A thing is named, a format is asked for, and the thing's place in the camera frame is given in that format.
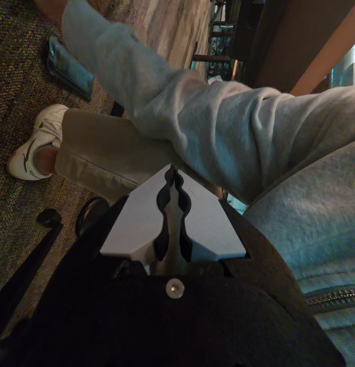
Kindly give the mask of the person's right forearm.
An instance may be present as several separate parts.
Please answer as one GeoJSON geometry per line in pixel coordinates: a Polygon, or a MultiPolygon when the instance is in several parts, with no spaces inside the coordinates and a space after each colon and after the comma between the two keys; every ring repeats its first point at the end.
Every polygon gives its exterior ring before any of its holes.
{"type": "Polygon", "coordinates": [[[295,97],[173,70],[128,25],[69,1],[62,33],[136,128],[172,142],[208,182],[251,202],[287,178],[355,199],[355,86],[295,97]]]}

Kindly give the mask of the blue plastic packet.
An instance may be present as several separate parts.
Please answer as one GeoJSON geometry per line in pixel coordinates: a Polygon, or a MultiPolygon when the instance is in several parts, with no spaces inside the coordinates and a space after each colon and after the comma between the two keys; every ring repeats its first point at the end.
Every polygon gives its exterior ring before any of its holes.
{"type": "Polygon", "coordinates": [[[47,69],[50,74],[73,90],[86,102],[93,93],[94,75],[88,71],[54,36],[47,44],[47,69]]]}

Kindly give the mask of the black swivel chair base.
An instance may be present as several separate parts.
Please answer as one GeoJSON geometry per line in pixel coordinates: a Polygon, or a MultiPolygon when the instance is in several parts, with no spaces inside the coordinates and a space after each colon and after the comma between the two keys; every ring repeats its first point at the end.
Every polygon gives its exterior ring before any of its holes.
{"type": "MultiPolygon", "coordinates": [[[[104,198],[90,199],[76,219],[76,237],[79,238],[93,226],[110,207],[104,198]]],[[[55,209],[43,210],[37,216],[37,222],[49,231],[0,290],[0,337],[64,226],[61,215],[55,209]]]]}

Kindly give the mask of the person's khaki trouser leg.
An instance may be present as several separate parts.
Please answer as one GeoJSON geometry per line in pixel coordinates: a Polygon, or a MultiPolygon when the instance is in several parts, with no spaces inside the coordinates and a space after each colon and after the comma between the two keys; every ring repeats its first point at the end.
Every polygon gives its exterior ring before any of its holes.
{"type": "Polygon", "coordinates": [[[115,203],[169,164],[184,171],[222,199],[222,190],[202,179],[167,140],[140,133],[123,118],[69,109],[62,119],[60,148],[38,148],[34,164],[115,203]]]}

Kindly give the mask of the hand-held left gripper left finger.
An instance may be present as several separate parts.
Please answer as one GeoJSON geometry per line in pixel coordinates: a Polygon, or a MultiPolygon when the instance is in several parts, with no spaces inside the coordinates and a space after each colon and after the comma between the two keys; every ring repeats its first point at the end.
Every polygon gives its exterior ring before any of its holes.
{"type": "Polygon", "coordinates": [[[132,191],[100,252],[139,261],[152,275],[175,274],[174,167],[169,164],[132,191]]]}

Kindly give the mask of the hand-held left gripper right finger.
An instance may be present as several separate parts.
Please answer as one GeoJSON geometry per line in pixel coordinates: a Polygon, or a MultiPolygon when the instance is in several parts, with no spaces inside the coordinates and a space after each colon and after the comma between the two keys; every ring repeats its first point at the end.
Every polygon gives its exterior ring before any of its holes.
{"type": "Polygon", "coordinates": [[[187,262],[243,258],[247,251],[218,197],[181,170],[175,170],[178,205],[183,212],[180,250],[187,262]]]}

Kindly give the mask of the white sneaker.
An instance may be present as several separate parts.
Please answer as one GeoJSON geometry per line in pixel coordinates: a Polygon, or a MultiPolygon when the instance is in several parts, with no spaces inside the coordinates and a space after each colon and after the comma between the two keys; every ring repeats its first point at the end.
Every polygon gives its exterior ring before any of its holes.
{"type": "Polygon", "coordinates": [[[52,173],[40,172],[36,156],[44,149],[60,147],[63,139],[62,121],[67,110],[65,105],[54,104],[38,114],[31,137],[12,154],[7,163],[11,176],[25,181],[38,181],[52,176],[52,173]]]}

